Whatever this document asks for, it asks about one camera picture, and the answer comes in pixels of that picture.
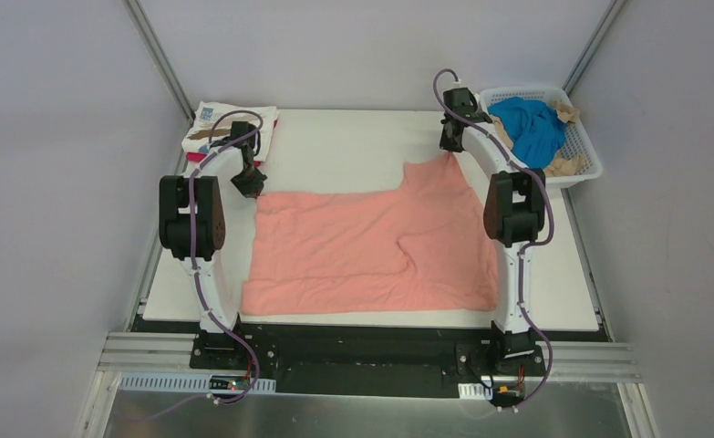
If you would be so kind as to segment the pink t shirt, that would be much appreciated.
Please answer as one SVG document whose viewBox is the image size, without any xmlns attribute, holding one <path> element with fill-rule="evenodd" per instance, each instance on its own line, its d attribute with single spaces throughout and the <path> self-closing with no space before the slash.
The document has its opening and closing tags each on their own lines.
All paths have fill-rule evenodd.
<svg viewBox="0 0 714 438">
<path fill-rule="evenodd" d="M 497 307 L 496 251 L 457 158 L 406 163 L 396 189 L 261 196 L 252 316 Z"/>
</svg>

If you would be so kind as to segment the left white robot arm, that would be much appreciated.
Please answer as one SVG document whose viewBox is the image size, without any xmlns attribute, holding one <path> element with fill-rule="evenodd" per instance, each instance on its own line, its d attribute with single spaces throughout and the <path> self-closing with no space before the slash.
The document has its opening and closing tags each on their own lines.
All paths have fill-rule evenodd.
<svg viewBox="0 0 714 438">
<path fill-rule="evenodd" d="M 224 198 L 252 201 L 264 188 L 266 177 L 254 164 L 263 126 L 262 120 L 233 122 L 227 137 L 207 142 L 206 157 L 191 171 L 159 181 L 159 241 L 180 262 L 200 310 L 194 368 L 240 358 L 251 370 L 259 368 L 220 255 L 227 235 Z"/>
</svg>

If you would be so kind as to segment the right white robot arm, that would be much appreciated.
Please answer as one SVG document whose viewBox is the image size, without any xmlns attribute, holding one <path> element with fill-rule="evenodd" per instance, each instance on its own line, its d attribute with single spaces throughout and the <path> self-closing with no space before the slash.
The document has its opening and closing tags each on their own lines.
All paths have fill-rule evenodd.
<svg viewBox="0 0 714 438">
<path fill-rule="evenodd" d="M 458 372 L 469 377 L 519 375 L 543 363 L 536 348 L 540 331 L 530 315 L 533 249 L 546 223 L 542 177 L 523 168 L 489 133 L 491 118 L 464 87 L 437 93 L 444 111 L 440 147 L 467 152 L 489 179 L 482 215 L 498 268 L 498 305 L 487 343 L 459 351 Z"/>
</svg>

